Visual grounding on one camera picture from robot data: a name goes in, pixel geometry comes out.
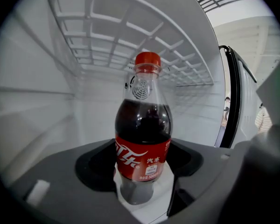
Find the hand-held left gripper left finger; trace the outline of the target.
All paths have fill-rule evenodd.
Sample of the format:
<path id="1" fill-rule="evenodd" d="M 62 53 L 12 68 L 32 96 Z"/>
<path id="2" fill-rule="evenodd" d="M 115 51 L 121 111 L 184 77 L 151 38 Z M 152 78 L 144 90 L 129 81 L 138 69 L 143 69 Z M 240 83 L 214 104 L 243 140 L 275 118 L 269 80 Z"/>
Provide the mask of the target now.
<path id="1" fill-rule="evenodd" d="M 119 202 L 115 140 L 90 143 L 47 156 L 10 187 L 45 224 L 136 224 Z"/>

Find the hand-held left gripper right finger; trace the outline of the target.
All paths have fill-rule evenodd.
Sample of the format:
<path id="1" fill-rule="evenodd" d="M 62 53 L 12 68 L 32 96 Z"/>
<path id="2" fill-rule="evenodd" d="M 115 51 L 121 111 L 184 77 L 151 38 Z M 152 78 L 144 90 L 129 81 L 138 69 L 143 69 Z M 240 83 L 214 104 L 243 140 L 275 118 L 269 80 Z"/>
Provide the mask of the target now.
<path id="1" fill-rule="evenodd" d="M 173 139 L 169 218 L 222 218 L 243 166 L 244 147 L 228 149 Z"/>

